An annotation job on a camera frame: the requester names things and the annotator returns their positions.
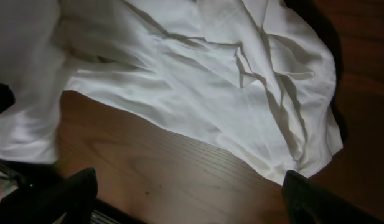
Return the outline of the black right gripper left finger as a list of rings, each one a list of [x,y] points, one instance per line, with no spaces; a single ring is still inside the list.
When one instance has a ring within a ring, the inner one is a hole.
[[[0,200],[0,223],[89,223],[98,193],[95,169],[58,181],[27,183]]]

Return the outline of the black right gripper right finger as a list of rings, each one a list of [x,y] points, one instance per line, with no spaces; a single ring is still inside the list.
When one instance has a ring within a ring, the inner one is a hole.
[[[383,223],[373,215],[313,184],[294,170],[286,172],[282,196],[292,224]]]

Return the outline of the white t-shirt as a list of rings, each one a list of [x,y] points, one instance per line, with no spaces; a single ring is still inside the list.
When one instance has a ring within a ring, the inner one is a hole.
[[[0,1],[0,159],[57,160],[79,92],[281,184],[342,149],[334,58],[284,1]]]

